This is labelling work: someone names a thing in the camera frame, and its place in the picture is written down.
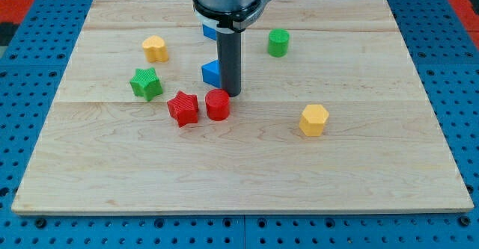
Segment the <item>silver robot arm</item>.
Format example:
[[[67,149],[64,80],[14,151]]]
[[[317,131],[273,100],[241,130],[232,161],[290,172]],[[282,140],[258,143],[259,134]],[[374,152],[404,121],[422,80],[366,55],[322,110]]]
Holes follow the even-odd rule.
[[[192,0],[198,20],[223,34],[241,33],[254,24],[271,0]]]

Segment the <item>blue block behind arm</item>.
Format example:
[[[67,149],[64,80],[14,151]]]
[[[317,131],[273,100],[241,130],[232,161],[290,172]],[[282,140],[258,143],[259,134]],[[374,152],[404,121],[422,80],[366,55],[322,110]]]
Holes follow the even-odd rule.
[[[202,25],[203,35],[211,40],[216,40],[216,30],[206,25]]]

